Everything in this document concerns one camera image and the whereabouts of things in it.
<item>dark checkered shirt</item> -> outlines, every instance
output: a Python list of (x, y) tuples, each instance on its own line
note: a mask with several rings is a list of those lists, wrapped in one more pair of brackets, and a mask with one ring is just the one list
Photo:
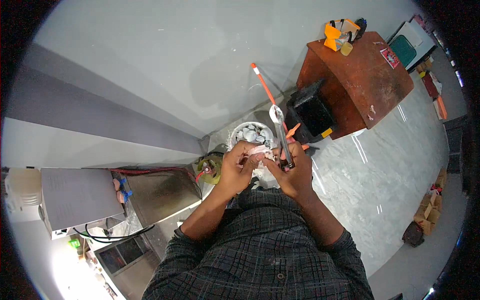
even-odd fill
[(350, 233), (319, 246), (281, 190), (240, 194), (212, 238), (177, 229), (144, 299), (373, 299)]

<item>yellow tag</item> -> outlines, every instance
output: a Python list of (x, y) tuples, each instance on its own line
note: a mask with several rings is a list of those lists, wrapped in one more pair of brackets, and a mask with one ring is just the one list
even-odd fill
[(322, 132), (322, 137), (326, 138), (332, 132), (333, 132), (333, 130), (331, 128), (329, 128), (329, 129), (325, 130), (324, 132)]

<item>plastic bag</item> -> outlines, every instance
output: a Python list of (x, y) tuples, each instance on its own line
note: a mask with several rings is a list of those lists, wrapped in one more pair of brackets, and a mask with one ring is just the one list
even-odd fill
[(324, 45), (334, 51), (340, 50), (343, 43), (352, 42), (360, 27), (350, 19), (330, 21), (325, 24), (326, 40)]

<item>trash bin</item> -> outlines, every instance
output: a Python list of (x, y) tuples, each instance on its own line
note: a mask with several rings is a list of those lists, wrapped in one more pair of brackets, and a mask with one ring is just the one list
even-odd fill
[(320, 92), (323, 82), (324, 79), (320, 79), (293, 93), (287, 102), (285, 124), (288, 128), (301, 124), (293, 137), (302, 144), (321, 141), (336, 127), (332, 110), (325, 103)]

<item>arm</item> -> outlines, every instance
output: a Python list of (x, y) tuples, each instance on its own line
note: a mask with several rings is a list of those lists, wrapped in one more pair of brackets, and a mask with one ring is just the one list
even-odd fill
[(272, 172), (282, 191), (299, 206), (313, 237), (320, 248), (330, 254), (341, 274), (351, 280), (351, 291), (363, 299), (373, 299), (365, 268), (352, 236), (320, 201), (312, 188), (312, 160), (303, 151), (299, 142), (289, 144), (295, 168), (283, 172), (275, 162), (262, 162)]
[(181, 231), (186, 236), (200, 241), (215, 231), (230, 198), (248, 186), (253, 170), (264, 158), (263, 153), (258, 153), (250, 156), (243, 166), (240, 165), (247, 152), (255, 146), (239, 141), (230, 152), (225, 153), (220, 182), (181, 225)]
[(253, 170), (264, 158), (263, 153), (253, 155), (240, 166), (247, 152), (256, 145), (238, 142), (223, 157), (220, 182), (194, 212), (175, 230), (168, 242), (165, 259), (157, 267), (145, 292), (144, 299), (158, 299), (167, 293), (185, 290), (193, 270), (205, 252), (204, 239), (211, 235), (220, 223), (227, 202), (237, 192), (243, 191), (252, 177)]
[(262, 162), (275, 176), (282, 191), (299, 206), (313, 236), (320, 245), (334, 243), (343, 233), (343, 226), (320, 201), (312, 188), (312, 160), (303, 151), (299, 142), (288, 144), (295, 168), (283, 172), (275, 162)]

